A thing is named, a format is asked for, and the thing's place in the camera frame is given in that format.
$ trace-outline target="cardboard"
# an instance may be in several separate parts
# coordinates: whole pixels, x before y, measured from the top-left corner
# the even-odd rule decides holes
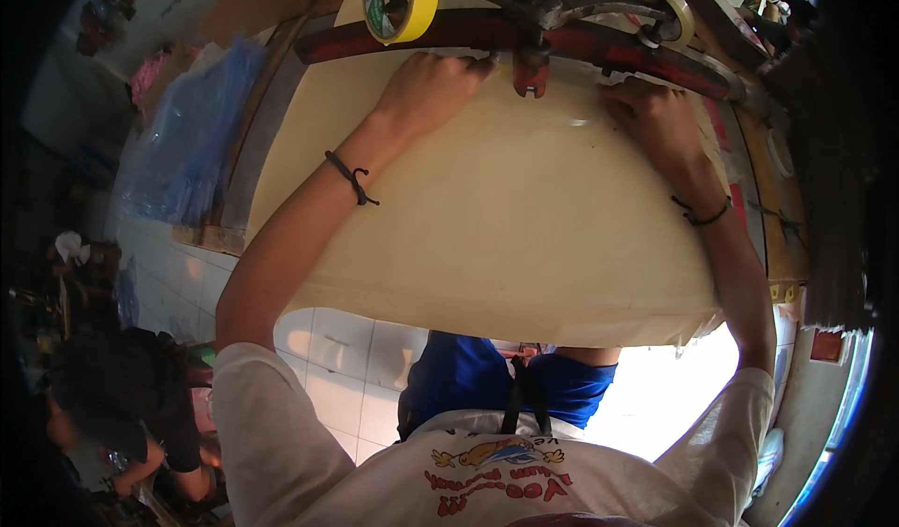
[[[229,49],[236,34],[251,37],[279,22],[300,16],[313,0],[219,0],[203,18],[200,31]]]
[[[362,18],[362,0],[345,0],[336,24]],[[375,106],[411,53],[309,66],[259,177],[247,241]],[[592,69],[554,58],[550,70],[545,96],[525,99],[505,61],[458,116],[397,159],[366,189],[381,205],[354,209],[287,311],[331,307],[590,347],[683,345],[707,329],[718,308],[699,232],[597,104]],[[711,121],[690,96],[724,186]]]

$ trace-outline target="wrist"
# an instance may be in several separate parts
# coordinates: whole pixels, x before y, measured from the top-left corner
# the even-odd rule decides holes
[[[392,112],[379,108],[375,108],[365,116],[359,129],[383,142],[385,147],[394,154],[404,152],[417,139],[409,130],[409,124],[403,123]]]
[[[394,131],[389,117],[372,112],[334,153],[350,169],[362,167],[380,172],[411,143],[406,136]]]
[[[705,154],[681,165],[671,183],[700,220],[714,217],[727,201],[715,167]]]

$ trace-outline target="white tile floor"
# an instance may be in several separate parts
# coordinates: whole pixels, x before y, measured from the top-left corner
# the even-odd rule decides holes
[[[216,304],[236,258],[177,244],[163,223],[113,213],[104,235],[118,240],[123,266],[131,256],[137,262],[141,328],[200,342],[215,338]],[[793,338],[780,328],[779,359],[788,371]],[[356,463],[398,439],[399,393],[426,330],[306,308],[285,315],[274,336],[319,419]],[[653,461],[687,430],[733,375],[736,345],[722,327],[694,340],[679,359],[676,351],[624,350],[615,382],[587,426],[588,441]],[[780,397],[787,375],[778,377]]]

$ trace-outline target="black bracelet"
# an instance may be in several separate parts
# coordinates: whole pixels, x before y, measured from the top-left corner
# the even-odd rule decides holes
[[[343,174],[343,177],[350,180],[350,184],[353,185],[353,190],[356,192],[356,196],[359,196],[357,205],[365,205],[368,203],[381,205],[380,202],[376,202],[375,200],[365,195],[365,190],[362,189],[362,186],[359,185],[359,181],[356,179],[357,172],[361,172],[366,176],[368,175],[368,171],[365,170],[365,168],[356,168],[353,172],[350,172],[350,169],[346,168],[346,165],[343,164],[343,162],[337,158],[337,155],[335,155],[331,151],[325,151],[324,157],[331,161],[331,164],[335,165],[337,169],[340,170],[340,173]]]
[[[692,208],[692,207],[690,207],[690,206],[687,205],[687,204],[684,204],[684,203],[681,202],[677,197],[671,196],[671,200],[672,200],[673,202],[675,202],[676,204],[678,204],[680,207],[683,207],[684,209],[693,211],[693,208]],[[725,212],[726,212],[732,205],[733,205],[733,204],[731,203],[731,198],[730,198],[730,196],[727,196],[727,199],[725,200],[725,206],[722,207],[722,208],[721,208],[721,211],[719,211],[719,212],[717,213],[717,215],[715,215],[715,216],[712,217],[711,219],[699,220],[699,219],[697,219],[696,217],[694,217],[691,213],[684,213],[684,214],[683,214],[683,218],[686,219],[687,221],[689,221],[690,224],[693,225],[694,227],[704,227],[705,225],[710,225],[710,224],[712,224],[713,222],[715,222],[716,220],[720,219],[720,218],[721,218],[721,215],[724,215]]]

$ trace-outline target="white t-shirt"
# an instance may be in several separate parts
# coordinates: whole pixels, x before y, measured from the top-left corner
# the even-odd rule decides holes
[[[68,262],[68,259],[72,258],[75,265],[84,265],[91,259],[91,246],[89,244],[82,246],[81,235],[72,230],[60,234],[53,246],[62,256],[63,262]]]
[[[574,511],[653,525],[733,525],[752,490],[774,393],[763,370],[739,371],[656,462],[433,419],[441,429],[422,431],[425,424],[356,467],[275,353],[231,345],[219,353],[212,384],[238,527],[506,525]]]

